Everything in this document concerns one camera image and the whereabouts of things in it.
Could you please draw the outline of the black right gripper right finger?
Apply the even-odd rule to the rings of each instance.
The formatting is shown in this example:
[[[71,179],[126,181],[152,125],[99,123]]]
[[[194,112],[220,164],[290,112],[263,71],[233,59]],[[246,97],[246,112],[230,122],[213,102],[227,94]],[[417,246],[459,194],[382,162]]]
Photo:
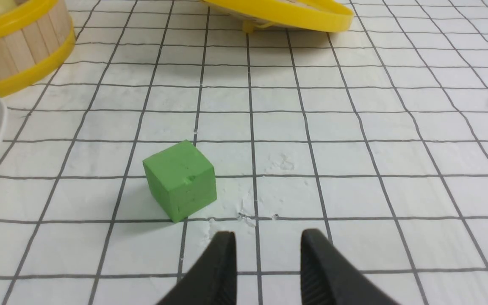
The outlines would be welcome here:
[[[303,305],[395,305],[397,302],[342,255],[317,228],[302,232],[300,291]]]

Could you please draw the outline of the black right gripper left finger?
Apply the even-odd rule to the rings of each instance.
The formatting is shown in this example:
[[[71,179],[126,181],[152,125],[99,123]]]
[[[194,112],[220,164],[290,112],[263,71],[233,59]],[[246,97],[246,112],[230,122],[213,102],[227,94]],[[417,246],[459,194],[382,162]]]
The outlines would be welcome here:
[[[235,305],[238,294],[236,236],[219,231],[186,276],[159,305]]]

